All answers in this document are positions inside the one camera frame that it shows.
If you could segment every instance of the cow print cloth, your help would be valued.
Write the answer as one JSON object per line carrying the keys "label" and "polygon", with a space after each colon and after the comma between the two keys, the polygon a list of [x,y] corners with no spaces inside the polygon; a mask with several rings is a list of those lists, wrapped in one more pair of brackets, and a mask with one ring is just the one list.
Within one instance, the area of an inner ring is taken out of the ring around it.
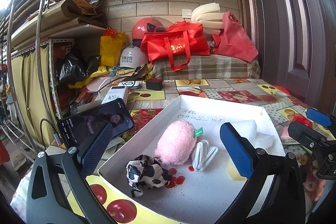
{"label": "cow print cloth", "polygon": [[126,165],[128,184],[132,187],[132,197],[143,194],[139,186],[159,188],[168,185],[171,175],[168,170],[161,167],[160,163],[152,157],[140,155]]}

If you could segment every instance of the metal bolt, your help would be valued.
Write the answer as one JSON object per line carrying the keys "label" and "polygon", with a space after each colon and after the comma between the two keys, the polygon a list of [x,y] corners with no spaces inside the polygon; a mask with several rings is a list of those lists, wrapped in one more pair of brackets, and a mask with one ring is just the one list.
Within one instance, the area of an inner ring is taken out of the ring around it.
{"label": "metal bolt", "polygon": [[259,155],[265,154],[265,150],[263,150],[262,148],[257,148],[256,150]]}
{"label": "metal bolt", "polygon": [[292,159],[292,160],[295,159],[295,154],[294,153],[288,152],[287,155],[289,156],[290,159]]}
{"label": "metal bolt", "polygon": [[43,158],[44,155],[45,155],[44,151],[41,151],[41,152],[39,152],[39,153],[37,154],[37,157],[38,157],[38,158]]}
{"label": "metal bolt", "polygon": [[70,147],[69,149],[68,149],[68,152],[69,152],[69,154],[73,154],[73,153],[75,153],[77,151],[77,148],[76,147]]}

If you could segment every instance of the brown door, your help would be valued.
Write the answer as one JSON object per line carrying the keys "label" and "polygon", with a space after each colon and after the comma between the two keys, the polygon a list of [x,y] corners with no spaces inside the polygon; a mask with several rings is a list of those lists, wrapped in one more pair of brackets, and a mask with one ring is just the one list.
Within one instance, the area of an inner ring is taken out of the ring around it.
{"label": "brown door", "polygon": [[[317,106],[323,81],[331,77],[326,58],[334,52],[328,37],[326,9],[335,0],[242,0],[245,26],[253,28],[262,78],[284,86],[311,106]],[[253,16],[250,22],[247,17]]]}

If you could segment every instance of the pink plush toy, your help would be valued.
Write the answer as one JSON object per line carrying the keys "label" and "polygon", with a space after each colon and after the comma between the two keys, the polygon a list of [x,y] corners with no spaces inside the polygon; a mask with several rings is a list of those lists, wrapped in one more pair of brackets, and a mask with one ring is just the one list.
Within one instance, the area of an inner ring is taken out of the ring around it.
{"label": "pink plush toy", "polygon": [[155,154],[165,164],[182,165],[185,163],[195,144],[194,126],[184,120],[170,124],[157,143]]}

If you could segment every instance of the red helmet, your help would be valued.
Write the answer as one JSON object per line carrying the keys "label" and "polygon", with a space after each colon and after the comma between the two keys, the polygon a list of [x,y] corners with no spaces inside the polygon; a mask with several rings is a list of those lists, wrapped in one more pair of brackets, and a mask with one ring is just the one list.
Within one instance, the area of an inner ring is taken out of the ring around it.
{"label": "red helmet", "polygon": [[163,24],[151,17],[146,17],[140,19],[132,28],[132,40],[134,39],[142,40],[145,32],[164,32],[166,29]]}

